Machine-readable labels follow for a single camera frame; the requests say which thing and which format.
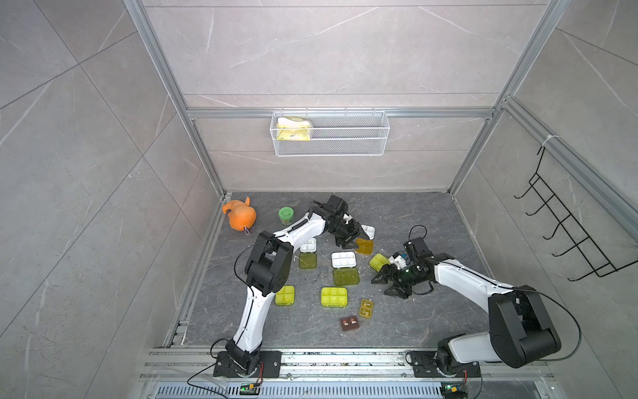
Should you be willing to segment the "amber pillbox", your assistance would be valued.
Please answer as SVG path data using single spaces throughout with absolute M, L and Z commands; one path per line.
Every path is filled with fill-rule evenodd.
M 374 251 L 375 228 L 363 224 L 362 231 L 365 237 L 357 237 L 356 244 L 358 248 L 356 252 L 362 255 L 372 255 Z

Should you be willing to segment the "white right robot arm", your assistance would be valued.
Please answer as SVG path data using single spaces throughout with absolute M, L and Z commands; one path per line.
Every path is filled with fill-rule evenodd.
M 404 244 L 380 267 L 372 284 L 386 284 L 384 294 L 408 299 L 417 284 L 453 289 L 488 314 L 488 330 L 441 340 L 435 353 L 438 372 L 452 376 L 475 362 L 502 362 L 520 368 L 558 352 L 561 339 L 540 292 L 515 287 L 480 274 L 458 259 L 434 254 L 422 238 Z

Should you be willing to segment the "large green six-cell pillbox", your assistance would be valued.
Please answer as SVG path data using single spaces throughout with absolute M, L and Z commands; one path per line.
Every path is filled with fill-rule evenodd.
M 344 287 L 324 287 L 321 290 L 321 305 L 324 308 L 345 308 L 348 291 Z

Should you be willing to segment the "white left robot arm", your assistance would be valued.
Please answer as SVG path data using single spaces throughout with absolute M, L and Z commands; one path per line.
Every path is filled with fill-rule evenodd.
M 251 250 L 244 267 L 242 282 L 247 298 L 239 329 L 226 343 L 225 350 L 234 365 L 251 374 L 260 364 L 264 324 L 275 295 L 286 284 L 292 257 L 310 239 L 324 233 L 332 234 L 336 246 L 357 249 L 358 239 L 370 236 L 348 212 L 348 204 L 338 196 L 328 201 L 315 201 L 304 216 L 286 229 L 270 233 L 263 231 Z

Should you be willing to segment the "brown small pillbox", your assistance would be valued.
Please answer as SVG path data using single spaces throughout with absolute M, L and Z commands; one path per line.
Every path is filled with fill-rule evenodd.
M 347 316 L 339 319 L 339 324 L 343 332 L 359 329 L 360 321 L 357 316 Z

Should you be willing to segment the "yellow small pillbox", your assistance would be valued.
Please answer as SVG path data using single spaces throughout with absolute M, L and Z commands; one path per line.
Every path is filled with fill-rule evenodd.
M 374 311 L 374 302 L 370 299 L 362 299 L 359 308 L 359 315 L 364 319 L 370 319 Z

